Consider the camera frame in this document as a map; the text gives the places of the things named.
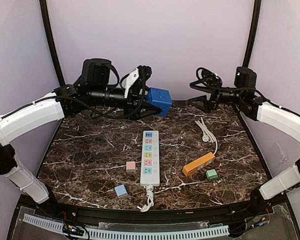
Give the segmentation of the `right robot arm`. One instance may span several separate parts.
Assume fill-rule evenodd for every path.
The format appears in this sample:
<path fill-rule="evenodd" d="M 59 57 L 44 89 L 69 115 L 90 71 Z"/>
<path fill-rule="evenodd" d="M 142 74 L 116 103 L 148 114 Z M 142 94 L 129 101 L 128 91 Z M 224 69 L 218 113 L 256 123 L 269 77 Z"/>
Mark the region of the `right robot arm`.
<path fill-rule="evenodd" d="M 300 143 L 300 115 L 273 103 L 257 90 L 257 74 L 252 69 L 237 67 L 233 87 L 224 87 L 222 79 L 204 67 L 199 67 L 195 75 L 197 80 L 189 86 L 210 96 L 191 98 L 188 102 L 192 106 L 209 113 L 219 104 L 233 105 L 249 119 L 269 125 Z M 259 186 L 251 199 L 265 202 L 299 186 L 300 158 L 293 166 Z"/>

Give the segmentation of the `white multicolour power strip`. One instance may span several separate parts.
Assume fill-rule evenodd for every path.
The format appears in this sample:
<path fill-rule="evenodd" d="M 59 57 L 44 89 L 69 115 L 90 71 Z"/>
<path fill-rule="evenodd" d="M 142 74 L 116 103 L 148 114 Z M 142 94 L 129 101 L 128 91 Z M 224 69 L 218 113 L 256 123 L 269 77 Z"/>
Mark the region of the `white multicolour power strip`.
<path fill-rule="evenodd" d="M 160 185 L 160 143 L 157 130 L 145 130 L 142 139 L 140 185 Z"/>

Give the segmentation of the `pink plug adapter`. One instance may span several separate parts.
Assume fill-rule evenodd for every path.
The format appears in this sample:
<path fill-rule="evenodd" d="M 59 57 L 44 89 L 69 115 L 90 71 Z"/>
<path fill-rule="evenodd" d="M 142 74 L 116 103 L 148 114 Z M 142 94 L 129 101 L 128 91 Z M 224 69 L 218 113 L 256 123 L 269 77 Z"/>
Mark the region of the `pink plug adapter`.
<path fill-rule="evenodd" d="M 135 161 L 127 161 L 125 170 L 127 173 L 135 173 L 137 171 L 137 166 Z"/>

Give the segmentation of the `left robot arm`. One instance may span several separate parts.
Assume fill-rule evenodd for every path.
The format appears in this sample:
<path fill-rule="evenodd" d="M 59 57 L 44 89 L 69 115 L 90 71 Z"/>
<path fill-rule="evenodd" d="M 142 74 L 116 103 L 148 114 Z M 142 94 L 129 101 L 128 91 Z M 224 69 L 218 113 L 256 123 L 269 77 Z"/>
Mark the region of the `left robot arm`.
<path fill-rule="evenodd" d="M 112 62 L 102 58 L 86 59 L 82 72 L 72 84 L 66 84 L 45 96 L 0 115 L 0 175 L 28 194 L 37 204 L 53 201 L 52 191 L 38 180 L 19 160 L 12 142 L 19 137 L 52 122 L 90 110 L 112 120 L 139 120 L 161 113 L 161 109 L 146 101 L 150 88 L 146 85 L 152 69 L 137 66 L 116 83 L 110 75 L 117 70 Z"/>

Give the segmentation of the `blue cube socket adapter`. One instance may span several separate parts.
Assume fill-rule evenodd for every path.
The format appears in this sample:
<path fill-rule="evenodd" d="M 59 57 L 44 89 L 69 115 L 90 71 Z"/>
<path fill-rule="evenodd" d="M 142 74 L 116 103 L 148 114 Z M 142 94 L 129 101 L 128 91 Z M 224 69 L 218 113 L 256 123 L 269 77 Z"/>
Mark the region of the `blue cube socket adapter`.
<path fill-rule="evenodd" d="M 159 117 L 165 117 L 172 106 L 170 92 L 165 89 L 149 88 L 145 101 L 161 109 L 161 113 L 157 114 Z"/>

